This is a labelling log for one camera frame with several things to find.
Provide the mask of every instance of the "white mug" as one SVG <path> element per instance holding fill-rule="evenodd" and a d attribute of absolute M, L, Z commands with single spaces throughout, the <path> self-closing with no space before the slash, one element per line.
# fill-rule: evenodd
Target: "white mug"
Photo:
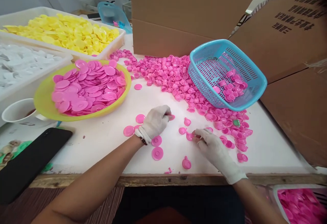
<path fill-rule="evenodd" d="M 19 100 L 11 104 L 3 111 L 1 118 L 5 122 L 37 127 L 43 127 L 56 122 L 36 111 L 33 98 Z"/>

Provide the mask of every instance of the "black smartphone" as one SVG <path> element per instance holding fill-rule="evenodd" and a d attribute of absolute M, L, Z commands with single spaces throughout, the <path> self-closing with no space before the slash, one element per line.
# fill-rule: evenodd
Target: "black smartphone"
<path fill-rule="evenodd" d="M 88 14 L 88 18 L 89 19 L 92 19 L 92 20 L 99 20 L 99 19 L 101 19 L 100 18 L 100 14 L 98 14 L 98 13 Z"/>
<path fill-rule="evenodd" d="M 69 130 L 49 128 L 0 171 L 0 204 L 10 204 L 69 140 Z"/>

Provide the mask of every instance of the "hand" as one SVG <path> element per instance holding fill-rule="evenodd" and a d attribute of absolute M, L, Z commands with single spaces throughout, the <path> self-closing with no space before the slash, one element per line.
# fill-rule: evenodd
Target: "hand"
<path fill-rule="evenodd" d="M 170 107 L 167 105 L 151 109 L 144 119 L 143 125 L 135 131 L 135 134 L 150 144 L 152 139 L 161 134 L 167 127 L 170 115 Z"/>
<path fill-rule="evenodd" d="M 197 142 L 209 162 L 225 176 L 228 184 L 232 185 L 240 179 L 247 178 L 216 135 L 207 129 L 196 129 L 192 134 L 194 135 L 193 141 Z"/>

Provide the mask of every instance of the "white plastic container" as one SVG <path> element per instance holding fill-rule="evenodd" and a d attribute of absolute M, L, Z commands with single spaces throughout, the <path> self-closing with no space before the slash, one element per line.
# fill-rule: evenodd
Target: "white plastic container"
<path fill-rule="evenodd" d="M 34 93 L 40 83 L 49 76 L 50 73 L 63 68 L 66 65 L 72 63 L 72 55 L 68 53 L 63 53 L 55 50 L 40 48 L 31 46 L 29 44 L 22 44 L 19 41 L 15 41 L 12 38 L 7 38 L 6 36 L 0 35 L 0 42 L 6 44 L 16 44 L 18 46 L 24 46 L 36 51 L 43 50 L 48 54 L 53 54 L 55 56 L 62 57 L 62 61 L 55 62 L 53 65 L 50 65 L 48 68 L 41 70 L 40 72 L 35 73 L 35 75 L 29 76 L 26 79 L 22 80 L 22 82 L 18 82 L 16 84 L 11 85 L 10 87 L 6 88 L 0 95 L 0 115 L 2 112 L 12 103 L 27 99 L 33 98 Z M 5 122 L 1 119 L 0 116 L 0 127 L 4 125 Z"/>
<path fill-rule="evenodd" d="M 57 16 L 57 14 L 60 13 L 62 15 L 70 15 L 73 17 L 79 17 L 70 13 L 65 13 L 56 9 L 51 9 L 47 7 L 37 7 L 37 8 L 32 8 L 32 9 L 27 9 L 24 11 L 16 12 L 16 13 L 11 13 L 11 14 L 6 14 L 0 16 L 0 28 L 3 29 L 4 25 L 15 25 L 15 26 L 27 26 L 28 21 L 31 19 L 34 19 L 35 17 L 40 16 L 41 14 L 45 14 L 47 16 Z M 90 19 L 87 19 L 91 24 L 98 24 L 99 26 L 105 26 L 109 29 L 114 29 L 116 27 L 106 25 L 97 21 L 93 21 Z M 65 52 L 68 54 L 71 54 L 73 56 L 73 61 L 77 59 L 88 59 L 88 60 L 96 60 L 96 59 L 107 59 L 111 53 L 116 51 L 116 49 L 121 48 L 124 45 L 124 35 L 126 34 L 125 30 L 116 28 L 119 31 L 119 36 L 113 40 L 97 57 L 92 57 L 90 55 L 82 54 L 80 52 L 76 52 L 67 48 L 63 47 L 58 47 L 49 43 L 37 41 L 34 39 L 26 38 L 23 36 L 11 34 L 11 33 L 5 33 L 5 32 L 0 32 L 0 35 L 12 35 L 13 39 L 17 41 L 25 41 L 29 42 L 32 45 L 43 47 L 43 48 L 48 48 L 48 49 L 53 49 L 61 52 Z"/>
<path fill-rule="evenodd" d="M 317 200 L 327 208 L 327 187 L 315 184 L 294 184 L 294 185 L 274 185 L 267 187 L 267 194 L 275 209 L 279 210 L 284 219 L 290 223 L 283 209 L 282 204 L 278 198 L 277 192 L 281 189 L 310 189 L 317 198 Z"/>

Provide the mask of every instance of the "white table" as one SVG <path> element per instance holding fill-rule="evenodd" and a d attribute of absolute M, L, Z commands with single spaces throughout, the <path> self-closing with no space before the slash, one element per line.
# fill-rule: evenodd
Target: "white table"
<path fill-rule="evenodd" d="M 122 49 L 133 52 L 132 35 L 127 35 Z M 143 85 L 139 91 L 133 87 L 136 83 Z M 67 144 L 51 160 L 53 170 L 48 174 L 80 174 L 89 169 L 102 157 L 110 153 L 127 138 L 123 129 L 127 125 L 136 125 L 138 114 L 147 114 L 155 106 L 167 104 L 176 118 L 169 122 L 161 134 L 161 147 L 164 156 L 160 161 L 154 161 L 151 156 L 151 145 L 142 147 L 132 158 L 124 170 L 124 174 L 162 174 L 170 167 L 173 174 L 217 174 L 217 170 L 199 152 L 197 145 L 188 141 L 185 135 L 180 135 L 178 129 L 184 126 L 184 118 L 192 121 L 188 127 L 191 132 L 196 128 L 214 127 L 204 116 L 186 111 L 185 101 L 177 102 L 172 94 L 162 93 L 160 88 L 148 87 L 143 79 L 132 81 L 132 87 L 124 103 L 113 113 L 104 117 L 62 122 L 61 126 L 75 128 L 76 132 Z M 249 161 L 238 163 L 246 173 L 252 174 L 327 174 L 326 168 L 312 168 L 292 144 L 282 134 L 265 108 L 256 102 L 247 109 L 248 121 L 253 134 L 247 138 L 248 151 L 245 153 Z M 34 129 L 29 126 L 6 124 L 0 128 L 0 148 L 10 140 L 34 140 L 46 128 Z M 214 129 L 217 135 L 222 132 Z M 237 149 L 229 151 L 237 162 Z M 182 160 L 187 156 L 192 163 L 189 170 L 182 167 Z"/>

